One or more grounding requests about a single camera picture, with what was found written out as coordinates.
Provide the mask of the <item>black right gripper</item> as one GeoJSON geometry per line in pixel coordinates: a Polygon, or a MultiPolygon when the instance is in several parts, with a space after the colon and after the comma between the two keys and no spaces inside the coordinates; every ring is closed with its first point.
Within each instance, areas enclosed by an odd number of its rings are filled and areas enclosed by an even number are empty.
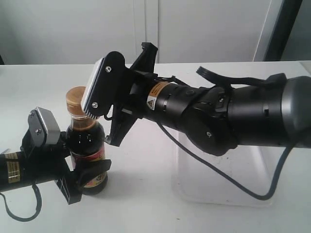
{"type": "Polygon", "coordinates": [[[136,120],[143,117],[146,92],[152,81],[158,48],[142,42],[142,53],[130,68],[118,51],[112,51],[95,62],[81,100],[83,112],[92,119],[101,116],[111,121],[105,142],[120,146],[136,120]],[[112,116],[107,114],[113,106],[112,116]]]}

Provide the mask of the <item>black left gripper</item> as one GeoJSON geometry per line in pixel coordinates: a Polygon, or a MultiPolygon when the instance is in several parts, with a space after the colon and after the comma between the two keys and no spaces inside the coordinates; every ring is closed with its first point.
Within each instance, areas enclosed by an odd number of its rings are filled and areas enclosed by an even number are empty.
{"type": "Polygon", "coordinates": [[[21,144],[20,181],[23,186],[55,181],[68,204],[80,202],[82,190],[101,185],[110,170],[111,160],[77,162],[77,172],[70,170],[60,128],[52,112],[35,107],[28,116],[28,131],[21,144]]]}

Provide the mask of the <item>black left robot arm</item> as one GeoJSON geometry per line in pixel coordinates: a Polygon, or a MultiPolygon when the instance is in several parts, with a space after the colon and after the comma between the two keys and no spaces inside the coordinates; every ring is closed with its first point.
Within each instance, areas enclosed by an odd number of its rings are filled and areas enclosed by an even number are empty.
{"type": "Polygon", "coordinates": [[[111,160],[87,161],[82,158],[70,170],[66,157],[70,149],[50,110],[36,107],[28,116],[28,130],[20,151],[1,154],[0,189],[14,190],[54,180],[68,204],[80,202],[84,186],[110,169],[111,160]]]}

